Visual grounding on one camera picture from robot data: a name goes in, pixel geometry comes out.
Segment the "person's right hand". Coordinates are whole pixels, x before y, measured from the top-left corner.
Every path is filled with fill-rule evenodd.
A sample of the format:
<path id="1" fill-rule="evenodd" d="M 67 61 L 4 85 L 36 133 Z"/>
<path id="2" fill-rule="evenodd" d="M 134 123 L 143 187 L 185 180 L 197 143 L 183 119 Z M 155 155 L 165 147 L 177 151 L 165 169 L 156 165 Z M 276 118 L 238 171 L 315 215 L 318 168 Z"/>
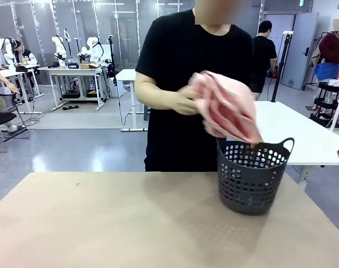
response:
<path id="1" fill-rule="evenodd" d="M 198 114 L 194 101 L 196 97 L 197 92 L 191 86 L 187 85 L 177 92 L 170 92 L 169 108 L 186 116 Z"/>

